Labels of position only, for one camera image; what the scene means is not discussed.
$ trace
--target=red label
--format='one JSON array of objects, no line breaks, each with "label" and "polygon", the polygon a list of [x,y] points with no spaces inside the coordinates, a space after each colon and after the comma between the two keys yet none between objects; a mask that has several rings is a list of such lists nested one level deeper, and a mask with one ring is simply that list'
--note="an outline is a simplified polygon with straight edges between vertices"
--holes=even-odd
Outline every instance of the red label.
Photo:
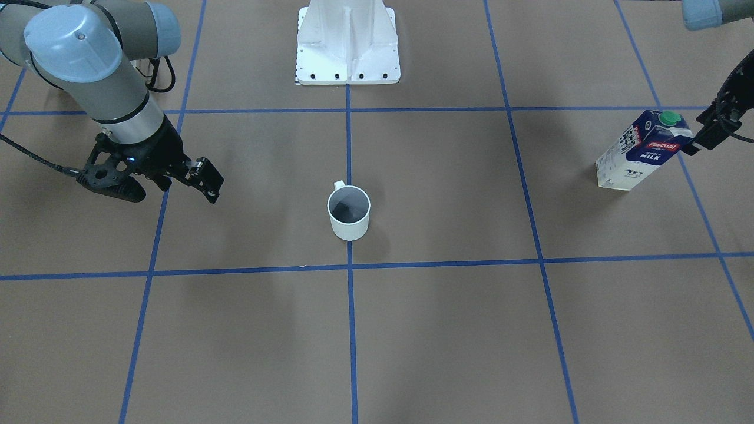
[{"label": "red label", "polygon": [[647,145],[647,149],[662,149],[662,150],[670,150],[671,152],[675,152],[676,150],[681,148],[680,144],[675,143],[659,143],[656,141],[653,141]]}]

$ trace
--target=blue carton top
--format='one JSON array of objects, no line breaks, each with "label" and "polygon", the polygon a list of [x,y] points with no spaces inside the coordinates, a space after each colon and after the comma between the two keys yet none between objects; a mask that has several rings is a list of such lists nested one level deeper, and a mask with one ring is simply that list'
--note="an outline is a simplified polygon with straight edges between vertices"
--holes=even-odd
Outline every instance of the blue carton top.
[{"label": "blue carton top", "polygon": [[629,128],[621,138],[621,151],[626,154],[626,160],[659,166],[691,142],[693,134],[682,116],[676,115],[680,120],[668,125],[661,121],[661,113],[645,110],[634,121],[633,130]]}]

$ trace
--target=white base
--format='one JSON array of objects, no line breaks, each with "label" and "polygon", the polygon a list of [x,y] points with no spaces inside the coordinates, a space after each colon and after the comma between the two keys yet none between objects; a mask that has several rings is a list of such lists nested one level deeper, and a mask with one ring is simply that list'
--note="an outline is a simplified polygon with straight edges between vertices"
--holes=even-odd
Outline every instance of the white base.
[{"label": "white base", "polygon": [[[385,8],[395,29],[395,11]],[[308,8],[299,11],[299,29]],[[350,71],[348,61],[328,54],[322,47],[298,44],[296,51],[296,84],[395,84],[400,80],[398,46],[372,46],[354,58]]]}]

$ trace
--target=qr code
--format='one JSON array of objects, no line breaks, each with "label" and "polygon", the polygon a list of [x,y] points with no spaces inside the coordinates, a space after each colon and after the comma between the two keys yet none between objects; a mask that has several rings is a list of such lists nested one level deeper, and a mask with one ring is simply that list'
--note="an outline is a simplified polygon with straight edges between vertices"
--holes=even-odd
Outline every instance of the qr code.
[{"label": "qr code", "polygon": [[625,133],[618,139],[618,145],[621,147],[621,154],[625,155],[626,152],[633,149],[636,143],[639,142],[639,129],[635,126],[630,126]]}]

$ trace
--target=light blue joint cap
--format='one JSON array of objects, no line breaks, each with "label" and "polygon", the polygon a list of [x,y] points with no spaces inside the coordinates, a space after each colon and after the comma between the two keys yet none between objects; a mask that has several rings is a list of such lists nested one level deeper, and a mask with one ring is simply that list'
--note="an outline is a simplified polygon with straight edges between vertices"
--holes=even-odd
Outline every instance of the light blue joint cap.
[{"label": "light blue joint cap", "polygon": [[152,9],[157,25],[157,56],[171,55],[181,47],[181,26],[173,11],[160,3],[146,2]]},{"label": "light blue joint cap", "polygon": [[686,29],[696,31],[722,25],[719,0],[683,0],[682,9]]},{"label": "light blue joint cap", "polygon": [[64,81],[100,81],[115,72],[123,57],[115,34],[80,5],[55,6],[36,14],[23,37],[34,60]]}]

